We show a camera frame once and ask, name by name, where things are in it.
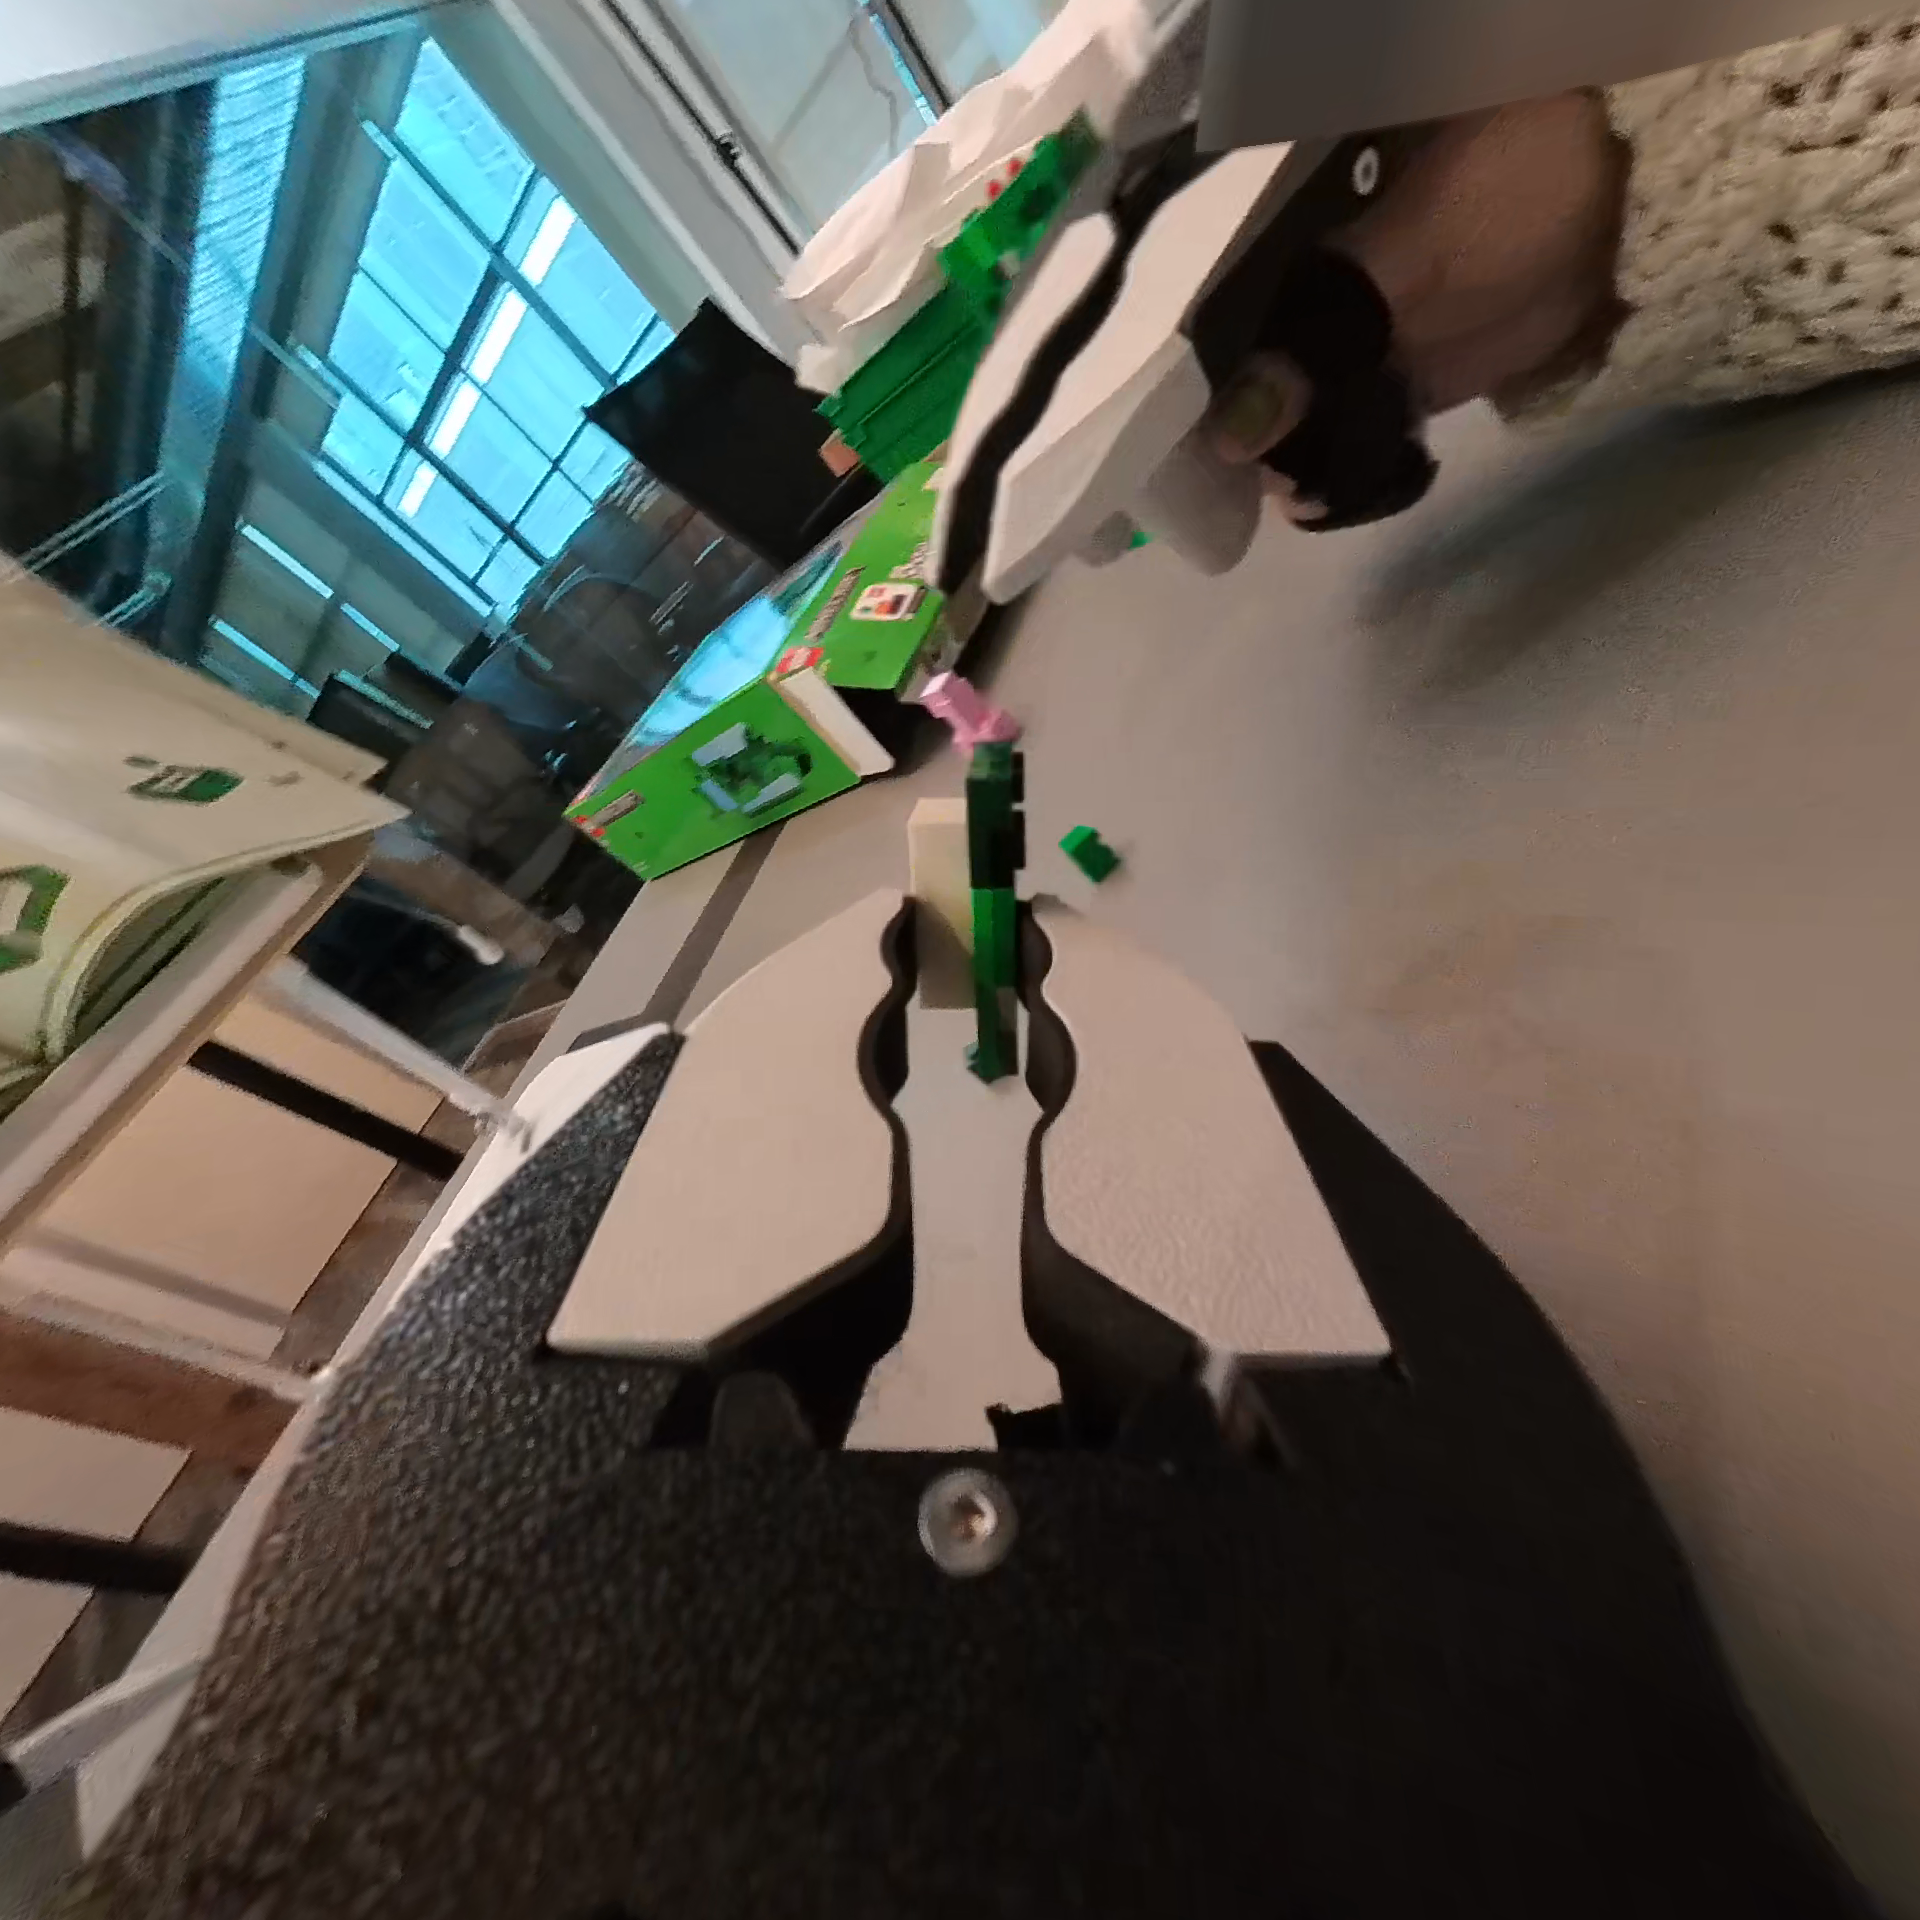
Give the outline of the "green lego set box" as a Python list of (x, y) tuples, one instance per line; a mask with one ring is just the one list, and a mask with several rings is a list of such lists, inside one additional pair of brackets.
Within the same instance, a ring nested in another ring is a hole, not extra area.
[(990, 613), (933, 583), (942, 501), (933, 453), (727, 615), (567, 807), (578, 832), (658, 880), (917, 761), (939, 731), (921, 693)]

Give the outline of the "open instruction booklet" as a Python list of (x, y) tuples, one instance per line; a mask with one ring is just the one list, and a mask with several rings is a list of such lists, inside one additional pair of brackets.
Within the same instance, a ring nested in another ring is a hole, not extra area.
[(395, 825), (370, 766), (7, 565), (2, 1115), (249, 882)]

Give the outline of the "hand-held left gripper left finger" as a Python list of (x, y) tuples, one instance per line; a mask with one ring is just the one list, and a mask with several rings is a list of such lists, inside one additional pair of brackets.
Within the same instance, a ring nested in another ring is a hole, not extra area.
[(905, 1003), (914, 907), (857, 898), (681, 1033), (544, 1344), (718, 1397), (770, 1376), (825, 1449), (914, 1303)]

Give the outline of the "green and white lego assembly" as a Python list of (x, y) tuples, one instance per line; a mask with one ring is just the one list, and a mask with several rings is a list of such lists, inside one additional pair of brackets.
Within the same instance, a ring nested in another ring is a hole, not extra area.
[(919, 999), (974, 1015), (967, 1067), (983, 1083), (1019, 1067), (1019, 878), (1024, 757), (1006, 741), (974, 747), (958, 800), (919, 800), (905, 825), (917, 907)]

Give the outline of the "pink lego pig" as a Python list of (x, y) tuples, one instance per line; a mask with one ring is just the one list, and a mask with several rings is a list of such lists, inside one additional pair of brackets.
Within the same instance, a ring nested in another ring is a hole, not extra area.
[(917, 704), (949, 731), (960, 754), (1013, 747), (1024, 734), (1017, 718), (955, 670), (928, 677)]

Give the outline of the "green pixel-pattern creeper model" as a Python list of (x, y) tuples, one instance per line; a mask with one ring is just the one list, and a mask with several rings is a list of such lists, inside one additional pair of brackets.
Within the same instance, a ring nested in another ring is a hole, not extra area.
[(1097, 123), (1079, 110), (997, 160), (976, 203), (939, 249), (944, 281), (983, 313), (999, 311), (1003, 290), (1038, 251), (1099, 153)]

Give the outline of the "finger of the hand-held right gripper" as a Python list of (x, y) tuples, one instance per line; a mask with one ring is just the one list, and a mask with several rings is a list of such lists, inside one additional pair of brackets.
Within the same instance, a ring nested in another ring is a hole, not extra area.
[[(1120, 213), (1120, 194), (1077, 219), (1090, 213)], [(1147, 210), (1109, 315), (999, 475), (978, 571), (990, 601), (1013, 603), (1061, 565), (1093, 562), (1131, 533), (1161, 544), (1152, 535), (1152, 473), (1193, 430), (1209, 448), (1209, 389), (1182, 336), (1195, 261), (1193, 242), (1170, 235), (1170, 215), (1154, 222)]]
[(944, 491), (928, 537), (928, 581), (978, 581), (1008, 459), (1033, 434), (1063, 373), (1088, 347), (1120, 290), (1143, 219), (1090, 213), (1033, 256), (999, 313), (944, 455)]

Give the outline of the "person's right hand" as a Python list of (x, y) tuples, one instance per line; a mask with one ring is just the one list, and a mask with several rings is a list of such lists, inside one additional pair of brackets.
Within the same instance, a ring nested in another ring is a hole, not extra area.
[(1335, 235), (1387, 309), (1419, 416), (1513, 411), (1605, 354), (1625, 174), (1602, 94), (1570, 87), (1433, 123)]

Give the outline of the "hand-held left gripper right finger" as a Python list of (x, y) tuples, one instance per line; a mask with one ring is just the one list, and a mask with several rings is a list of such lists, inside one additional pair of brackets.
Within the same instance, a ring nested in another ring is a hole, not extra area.
[(1390, 1335), (1255, 1049), (1184, 971), (1054, 896), (1022, 917), (1024, 1330), (1056, 1445), (1159, 1417), (1257, 1424), (1271, 1376), (1390, 1360)]

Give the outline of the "crumpled white paper bags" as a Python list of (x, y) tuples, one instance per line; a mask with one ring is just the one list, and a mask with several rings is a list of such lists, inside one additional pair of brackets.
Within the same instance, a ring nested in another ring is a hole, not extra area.
[(1045, 137), (1113, 133), (1141, 80), (1154, 9), (1070, 2), (999, 75), (969, 87), (807, 242), (782, 299), (807, 329), (798, 384), (830, 395), (944, 283), (942, 251)]

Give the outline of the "person's right forearm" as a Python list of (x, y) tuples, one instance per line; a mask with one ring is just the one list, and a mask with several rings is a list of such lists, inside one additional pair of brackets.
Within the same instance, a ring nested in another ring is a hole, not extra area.
[(1806, 393), (1915, 363), (1918, 21), (1627, 80), (1618, 325), (1509, 423)]

